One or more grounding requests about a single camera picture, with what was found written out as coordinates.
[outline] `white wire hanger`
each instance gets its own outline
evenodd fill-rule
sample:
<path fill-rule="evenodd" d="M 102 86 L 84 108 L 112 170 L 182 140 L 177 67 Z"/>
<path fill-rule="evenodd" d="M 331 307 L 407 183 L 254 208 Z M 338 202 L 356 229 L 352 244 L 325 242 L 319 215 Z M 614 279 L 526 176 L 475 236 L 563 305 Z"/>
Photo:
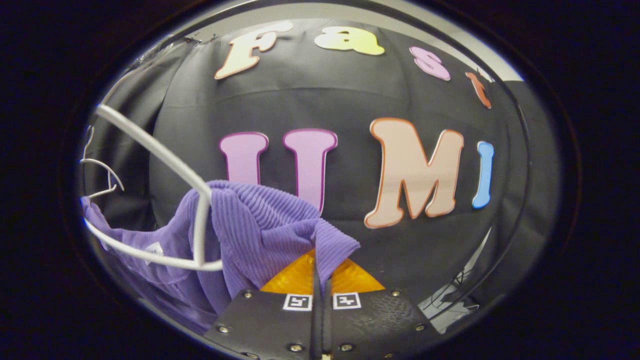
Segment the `white wire hanger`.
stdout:
<path fill-rule="evenodd" d="M 112 123 L 114 126 L 122 130 L 127 135 L 131 136 L 134 140 L 136 140 L 140 145 L 144 146 L 151 154 L 156 156 L 160 161 L 169 166 L 178 176 L 180 176 L 183 180 L 185 180 L 192 188 L 194 188 L 198 194 L 198 206 L 196 210 L 194 229 L 193 229 L 193 259 L 179 259 L 173 258 L 170 256 L 162 256 L 157 254 L 152 254 L 150 252 L 136 249 L 134 247 L 128 246 L 126 244 L 121 243 L 120 241 L 104 234 L 102 231 L 98 230 L 95 226 L 93 226 L 89 220 L 86 218 L 84 222 L 98 239 L 102 240 L 104 243 L 113 247 L 114 249 L 123 252 L 127 255 L 133 256 L 138 259 L 143 259 L 152 263 L 157 263 L 161 265 L 168 265 L 177 268 L 185 268 L 190 270 L 200 270 L 200 271 L 219 271 L 222 270 L 222 260 L 211 261 L 206 263 L 204 261 L 204 234 L 205 228 L 207 224 L 207 216 L 209 214 L 209 208 L 211 207 L 211 188 L 204 182 L 204 180 L 191 169 L 187 164 L 185 164 L 180 158 L 178 158 L 171 150 L 167 149 L 163 144 L 161 144 L 158 140 L 156 140 L 153 136 L 149 135 L 146 131 L 142 130 L 140 126 L 137 126 L 131 120 L 127 119 L 124 115 L 114 110 L 113 108 L 100 104 L 95 110 L 96 115 L 105 118 L 107 121 Z M 115 175 L 115 173 L 111 170 L 109 174 Z"/>
<path fill-rule="evenodd" d="M 118 177 L 118 174 L 116 174 L 115 171 L 113 171 L 112 168 L 110 168 L 108 165 L 106 165 L 105 163 L 103 163 L 103 162 L 101 162 L 99 160 L 88 159 L 86 157 L 86 149 L 89 147 L 89 144 L 91 143 L 91 140 L 93 140 L 93 126 L 89 125 L 89 127 L 87 127 L 86 132 L 89 134 L 89 140 L 87 140 L 86 145 L 84 146 L 84 151 L 82 153 L 82 159 L 80 159 L 80 164 L 92 163 L 92 164 L 100 165 L 101 167 L 106 169 L 107 172 L 108 172 L 107 173 L 107 182 L 108 182 L 108 186 L 109 186 L 108 189 L 103 190 L 103 191 L 99 191 L 97 193 L 93 193 L 91 195 L 88 195 L 87 197 L 89 199 L 93 199 L 93 198 L 98 197 L 100 195 L 104 195 L 104 194 L 107 194 L 107 193 L 114 192 L 118 186 L 120 186 L 121 191 L 124 191 L 124 185 L 122 184 L 122 181 Z M 117 184 L 112 184 L 111 179 L 115 179 Z"/>

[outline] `black fabric backdrop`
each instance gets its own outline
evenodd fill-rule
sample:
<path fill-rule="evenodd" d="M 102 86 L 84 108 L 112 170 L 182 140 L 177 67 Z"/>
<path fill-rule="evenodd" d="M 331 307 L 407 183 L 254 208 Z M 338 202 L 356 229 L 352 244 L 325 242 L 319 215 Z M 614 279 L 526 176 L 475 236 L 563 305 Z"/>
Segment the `black fabric backdrop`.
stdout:
<path fill-rule="evenodd" d="M 637 126 L 630 117 L 634 92 L 629 86 L 635 82 L 627 78 L 635 71 L 626 44 L 635 35 L 630 15 L 637 5 L 449 3 L 507 39 L 545 75 L 575 124 L 586 201 L 571 241 L 565 243 L 566 232 L 554 233 L 556 240 L 538 271 L 519 291 L 428 356 L 628 358 L 633 286 L 625 276 L 634 273 L 628 231 L 630 194 L 635 193 L 628 159 Z M 183 6 L 171 1 L 40 1 L 13 4 L 4 12 L 9 16 L 2 22 L 7 39 L 3 71 L 14 95 L 5 105 L 15 112 L 3 123 L 9 212 L 2 242 L 7 266 L 2 346 L 8 358 L 212 357 L 141 314 L 127 297 L 104 291 L 111 289 L 109 277 L 95 268 L 88 272 L 68 240 L 69 232 L 82 234 L 74 229 L 76 223 L 61 217 L 56 194 L 62 190 L 54 181 L 58 165 L 67 163 L 59 162 L 63 139 L 69 134 L 80 138 L 83 132 L 62 124 L 69 122 L 71 110 L 78 110 L 78 99 L 87 103 L 98 96 L 92 89 L 104 83 L 93 79 L 103 64 L 125 44 L 143 45 L 140 36 L 152 24 Z M 607 70 L 595 74 L 595 65 L 602 64 Z M 571 191 L 563 188 L 563 193 Z M 571 222 L 572 216 L 563 213 L 560 221 Z"/>
<path fill-rule="evenodd" d="M 293 29 L 279 35 L 252 69 L 222 80 L 212 78 L 226 60 L 228 42 L 264 24 L 203 44 L 175 44 L 126 75 L 106 104 L 152 133 L 205 180 L 227 177 L 226 160 L 218 149 L 224 136 L 264 133 L 271 140 L 260 156 L 261 183 L 289 193 L 296 189 L 295 160 L 281 145 L 282 136 L 310 127 L 337 133 L 339 146 L 326 157 L 323 217 L 361 243 L 362 248 L 351 257 L 354 261 L 384 286 L 407 289 L 415 303 L 461 271 L 491 226 L 492 242 L 500 243 L 497 251 L 503 248 L 520 211 L 527 176 L 526 151 L 511 149 L 523 147 L 524 141 L 515 105 L 501 93 L 504 91 L 485 84 L 493 101 L 488 110 L 465 75 L 473 69 L 437 48 L 355 22 L 291 22 Z M 314 37 L 328 26 L 370 31 L 386 48 L 385 54 L 322 49 L 315 45 Z M 451 80 L 423 73 L 413 62 L 411 46 L 435 53 Z M 364 216 L 376 205 L 381 167 L 380 143 L 369 133 L 369 124 L 381 117 L 413 122 L 428 156 L 444 129 L 464 136 L 454 211 L 412 220 L 402 200 L 405 216 L 399 224 L 383 229 L 364 226 Z M 480 168 L 476 144 L 481 140 L 495 149 L 492 201 L 482 209 L 472 209 Z M 112 166 L 125 185 L 124 192 L 99 200 L 112 227 L 148 231 L 164 226 L 189 190 L 176 173 L 104 119 L 95 121 L 86 155 Z M 557 167 L 555 155 L 541 160 L 548 163 L 547 168 Z M 91 189 L 85 193 L 106 187 L 103 169 L 90 165 L 85 172 L 85 184 Z M 548 175 L 550 181 L 558 182 L 557 172 Z M 506 184 L 510 194 L 503 199 Z M 533 195 L 549 202 L 537 214 L 545 217 L 545 223 L 552 220 L 557 202 L 547 192 L 539 189 Z M 513 197 L 515 202 L 502 203 Z M 520 242 L 529 239 L 529 233 L 520 236 Z M 531 255 L 520 254 L 519 261 L 530 263 Z"/>

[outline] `wire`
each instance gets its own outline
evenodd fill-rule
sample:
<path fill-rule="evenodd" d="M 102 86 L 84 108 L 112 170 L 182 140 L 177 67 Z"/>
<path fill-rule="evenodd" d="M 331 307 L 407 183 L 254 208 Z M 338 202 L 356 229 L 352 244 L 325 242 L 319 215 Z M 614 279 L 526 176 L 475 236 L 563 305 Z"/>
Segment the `wire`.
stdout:
<path fill-rule="evenodd" d="M 515 233 L 516 233 L 516 230 L 518 229 L 518 224 L 520 223 L 520 219 L 522 218 L 522 215 L 524 214 L 525 205 L 527 204 L 527 200 L 529 199 L 529 190 L 531 189 L 531 176 L 530 176 L 530 174 L 531 174 L 531 165 L 532 165 L 531 150 L 530 150 L 531 149 L 531 145 L 530 145 L 530 141 L 529 141 L 529 128 L 527 127 L 527 124 L 526 124 L 526 121 L 525 121 L 524 112 L 522 111 L 522 108 L 520 107 L 520 104 L 518 104 L 518 102 L 513 97 L 513 93 L 511 93 L 511 91 L 509 91 L 508 88 L 506 88 L 506 85 L 504 85 L 504 83 L 502 82 L 502 80 L 500 80 L 500 78 L 498 78 L 498 81 L 500 82 L 500 84 L 502 86 L 504 86 L 505 91 L 508 92 L 508 95 L 512 98 L 513 102 L 516 104 L 517 109 L 518 109 L 518 115 L 520 117 L 520 123 L 521 123 L 521 126 L 522 126 L 522 131 L 524 132 L 525 148 L 527 149 L 527 178 L 526 178 L 524 198 L 523 198 L 523 201 L 522 201 L 522 205 L 520 207 L 520 211 L 518 212 L 518 216 L 516 217 L 516 219 L 514 221 L 513 228 L 509 232 L 509 236 L 507 236 L 507 239 L 509 239 L 508 242 L 507 242 L 507 245 L 504 247 L 504 250 L 500 253 L 500 256 L 498 257 L 496 262 L 494 262 L 493 265 L 489 269 L 487 269 L 487 271 L 484 272 L 483 276 L 480 278 L 480 280 L 478 280 L 475 283 L 475 285 L 471 286 L 471 288 L 469 288 L 467 291 L 462 293 L 462 295 L 460 295 L 449 306 L 445 307 L 441 312 L 439 312 L 436 315 L 434 315 L 431 318 L 429 318 L 429 320 L 433 320 L 433 319 L 437 318 L 438 316 L 442 315 L 447 310 L 452 308 L 455 304 L 459 303 L 461 300 L 463 300 L 464 298 L 469 296 L 473 291 L 475 291 L 478 288 L 478 286 L 482 285 L 482 283 L 485 282 L 485 280 L 487 280 L 489 275 L 491 275 L 491 273 L 498 267 L 500 262 L 504 259 L 504 256 L 507 254 L 507 252 L 511 248 L 511 245 L 513 244 L 513 240 L 515 239 Z"/>
<path fill-rule="evenodd" d="M 458 285 L 462 285 L 462 283 L 465 281 L 465 275 L 469 274 L 471 272 L 470 270 L 467 270 L 466 272 L 461 272 L 457 277 L 456 277 L 456 284 Z"/>
<path fill-rule="evenodd" d="M 442 290 L 442 291 L 441 291 L 437 296 L 436 296 L 436 294 L 435 294 L 435 293 L 431 296 L 431 302 L 430 302 L 427 306 L 423 307 L 423 308 L 422 308 L 422 310 L 425 310 L 427 307 L 429 307 L 429 306 L 433 305 L 433 303 L 434 303 L 434 302 L 436 302 L 436 300 L 438 300 L 438 299 L 442 296 L 442 294 L 443 294 L 445 291 L 447 291 L 447 289 L 449 289 L 449 288 L 451 287 L 451 285 L 453 285 L 453 283 L 454 283 L 454 282 L 455 282 L 455 281 L 456 281 L 460 276 L 464 277 L 464 275 L 465 275 L 465 274 L 469 274 L 470 272 L 471 272 L 471 270 L 468 270 L 468 271 L 466 271 L 466 272 L 460 272 L 460 273 L 458 273 L 458 275 L 456 275 L 456 277 L 455 277 L 455 278 L 451 279 L 451 281 L 449 281 L 449 283 L 447 284 L 447 287 L 446 287 L 446 288 L 444 288 L 444 289 L 443 289 L 443 290 Z"/>

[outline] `orange gripper pad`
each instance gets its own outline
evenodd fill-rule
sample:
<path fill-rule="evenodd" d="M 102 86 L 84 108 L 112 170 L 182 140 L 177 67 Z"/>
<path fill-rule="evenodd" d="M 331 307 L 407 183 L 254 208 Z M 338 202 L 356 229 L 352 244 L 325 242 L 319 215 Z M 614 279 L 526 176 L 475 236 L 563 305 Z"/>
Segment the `orange gripper pad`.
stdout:
<path fill-rule="evenodd" d="M 316 250 L 312 249 L 300 256 L 269 280 L 260 290 L 270 293 L 313 295 L 315 255 Z M 334 293 L 366 293 L 385 289 L 373 276 L 350 259 L 343 261 L 333 272 L 331 288 L 332 295 Z"/>

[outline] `purple shirt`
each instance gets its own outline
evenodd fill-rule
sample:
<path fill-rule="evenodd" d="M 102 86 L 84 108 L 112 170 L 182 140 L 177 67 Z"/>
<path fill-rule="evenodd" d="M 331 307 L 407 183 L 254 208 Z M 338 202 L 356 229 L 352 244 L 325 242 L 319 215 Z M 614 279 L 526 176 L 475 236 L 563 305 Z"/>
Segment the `purple shirt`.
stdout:
<path fill-rule="evenodd" d="M 322 289 L 360 244 L 320 218 L 310 203 L 267 186 L 211 181 L 212 211 L 205 232 L 205 260 L 222 259 L 221 272 L 149 263 L 112 250 L 131 271 L 171 297 L 205 313 L 220 314 L 243 289 L 260 289 L 300 256 L 316 248 Z M 161 248 L 164 256 L 193 259 L 198 193 L 189 191 L 175 216 L 156 231 L 112 229 L 89 198 L 84 216 L 98 230 L 137 249 Z"/>

